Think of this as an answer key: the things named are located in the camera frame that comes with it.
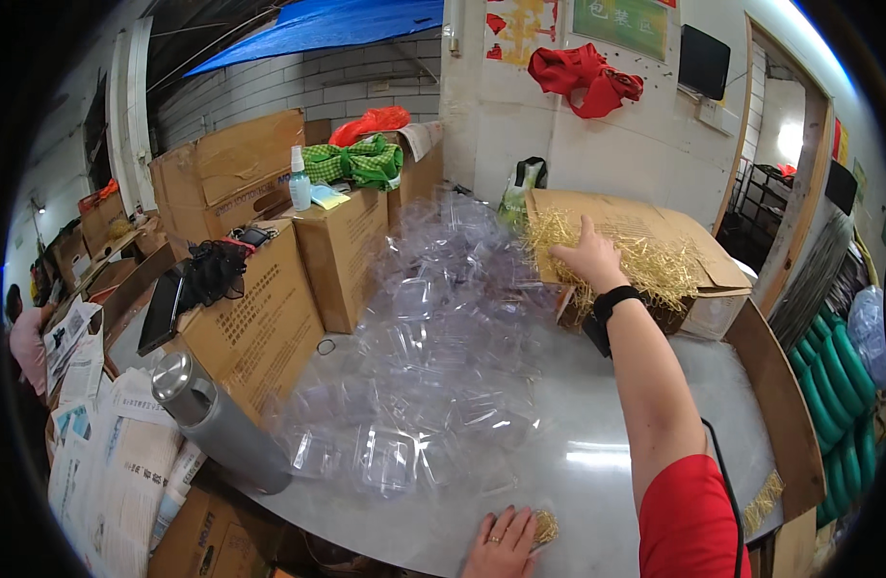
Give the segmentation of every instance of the wall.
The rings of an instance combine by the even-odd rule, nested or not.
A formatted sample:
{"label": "wall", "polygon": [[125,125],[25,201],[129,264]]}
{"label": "wall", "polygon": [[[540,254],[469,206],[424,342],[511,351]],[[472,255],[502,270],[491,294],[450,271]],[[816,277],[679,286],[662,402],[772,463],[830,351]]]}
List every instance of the wall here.
{"label": "wall", "polygon": [[796,127],[799,145],[803,144],[803,121],[806,119],[806,89],[796,80],[767,79],[767,97],[764,99],[764,115],[761,136],[757,143],[755,163],[799,167],[799,150],[785,151],[780,145],[781,131],[786,126]]}
{"label": "wall", "polygon": [[55,95],[67,94],[67,99],[44,119],[35,137],[10,220],[3,266],[4,293],[16,283],[26,306],[32,305],[29,266],[38,256],[30,198],[45,206],[44,214],[34,215],[45,245],[69,220],[79,216],[77,202],[92,192],[86,176],[83,120],[100,77],[112,66],[116,35],[130,27],[151,4],[152,0],[119,2],[91,36],[83,40],[80,58],[55,90]]}
{"label": "wall", "polygon": [[[447,14],[458,1],[447,2]],[[691,24],[730,47],[725,109],[741,117],[745,82],[736,80],[748,72],[747,11],[760,27],[786,43],[828,93],[835,114],[848,128],[848,166],[857,157],[869,179],[864,211],[857,216],[858,226],[877,268],[885,264],[886,250],[879,231],[884,216],[880,205],[886,205],[886,167],[875,119],[862,93],[789,0],[680,0],[678,8],[670,13],[665,63],[571,34],[573,2],[560,0],[555,47],[575,48],[593,41],[612,66],[647,78],[640,102],[626,103],[606,118],[589,120],[577,118],[554,95],[542,94],[523,64],[485,58],[493,33],[484,24],[486,8],[495,6],[491,9],[505,13],[526,8],[529,12],[531,3],[504,0],[463,2],[461,6],[462,19],[457,22],[461,24],[457,26],[461,29],[461,56],[444,52],[442,65],[440,117],[447,134],[445,173],[449,179],[496,202],[512,165],[528,156],[543,156],[549,161],[551,188],[653,202],[712,226],[723,191],[730,186],[738,137],[714,131],[694,119],[693,101],[676,87],[680,57],[676,39],[680,37],[680,24]],[[534,28],[544,31],[547,25]],[[547,43],[536,35],[533,42]],[[821,230],[831,210],[824,199],[819,202],[810,233]],[[808,235],[804,259],[816,236]]]}
{"label": "wall", "polygon": [[[390,105],[403,106],[414,122],[437,120],[439,85],[426,73],[417,78],[421,68],[414,57],[439,77],[439,29],[368,45],[266,58],[200,75],[160,106],[156,122],[160,145],[169,150],[206,132],[293,107],[303,108],[306,120],[330,118],[334,129],[361,117],[368,108]],[[323,86],[408,72],[414,75],[389,79],[387,84],[373,80]]]}
{"label": "wall", "polygon": [[767,80],[768,57],[757,42],[752,41],[751,48],[751,99],[748,102],[748,127],[744,132],[742,157],[754,161],[755,153],[757,152],[757,141],[761,133],[761,115],[764,113],[764,84]]}

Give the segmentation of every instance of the white table surface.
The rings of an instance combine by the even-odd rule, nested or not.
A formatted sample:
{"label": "white table surface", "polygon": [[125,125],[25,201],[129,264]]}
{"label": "white table surface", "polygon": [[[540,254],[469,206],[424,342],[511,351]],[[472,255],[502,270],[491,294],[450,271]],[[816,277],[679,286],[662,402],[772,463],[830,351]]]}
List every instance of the white table surface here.
{"label": "white table surface", "polygon": [[[140,315],[126,333],[140,334],[142,322]],[[338,349],[326,356],[314,353],[311,364],[316,367],[337,364],[352,346],[348,336],[329,337]],[[535,337],[542,343],[538,359],[531,362],[543,375],[534,391],[543,424],[540,433],[509,457],[519,480],[516,490],[484,498],[444,494],[433,499],[420,491],[389,501],[295,478],[273,496],[241,491],[292,524],[346,549],[446,577],[459,575],[486,512],[500,512],[508,504],[545,508],[556,515],[560,533],[543,551],[536,576],[638,576],[629,446],[611,360],[603,359],[584,336],[541,330]],[[120,371],[144,363],[134,349],[123,345],[128,342],[120,338],[110,353]],[[716,429],[743,509],[774,469],[754,394],[746,383],[732,383],[723,373],[723,359],[729,356],[724,349],[711,353],[682,337],[672,338],[671,345],[700,414]],[[777,528],[782,519],[778,503],[750,539]]]}

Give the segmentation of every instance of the ceiling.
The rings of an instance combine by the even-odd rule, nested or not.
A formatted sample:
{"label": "ceiling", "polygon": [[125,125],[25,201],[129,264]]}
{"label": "ceiling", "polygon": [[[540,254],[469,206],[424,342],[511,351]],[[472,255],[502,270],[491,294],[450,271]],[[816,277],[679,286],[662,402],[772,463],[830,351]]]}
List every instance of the ceiling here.
{"label": "ceiling", "polygon": [[[156,0],[145,12],[154,17],[148,45],[148,114],[182,86],[187,70],[275,20],[277,8],[293,1]],[[167,34],[174,30],[181,31]]]}

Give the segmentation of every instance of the gray thermos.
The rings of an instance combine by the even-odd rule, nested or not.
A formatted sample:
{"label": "gray thermos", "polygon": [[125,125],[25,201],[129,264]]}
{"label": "gray thermos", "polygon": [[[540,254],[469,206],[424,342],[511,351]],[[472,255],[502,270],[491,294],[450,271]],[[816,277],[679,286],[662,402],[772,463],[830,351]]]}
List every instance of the gray thermos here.
{"label": "gray thermos", "polygon": [[183,435],[208,457],[266,494],[292,476],[285,452],[218,387],[190,353],[174,352],[157,364],[151,392]]}

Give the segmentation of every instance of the poster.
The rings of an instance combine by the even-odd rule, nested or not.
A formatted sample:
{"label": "poster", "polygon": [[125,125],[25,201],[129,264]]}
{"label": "poster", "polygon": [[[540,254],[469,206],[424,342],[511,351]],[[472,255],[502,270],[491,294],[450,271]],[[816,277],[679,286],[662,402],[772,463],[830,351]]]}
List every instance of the poster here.
{"label": "poster", "polygon": [[864,172],[864,168],[860,166],[860,161],[853,159],[853,179],[857,181],[857,201],[864,202],[864,195],[866,193],[866,174]]}
{"label": "poster", "polygon": [[558,48],[559,0],[499,0],[487,3],[484,57],[526,67],[537,48]]}
{"label": "poster", "polygon": [[831,158],[847,167],[847,129],[844,128],[839,118],[835,117],[835,138],[831,146]]}
{"label": "poster", "polygon": [[574,0],[572,32],[664,62],[668,8],[656,0]]}

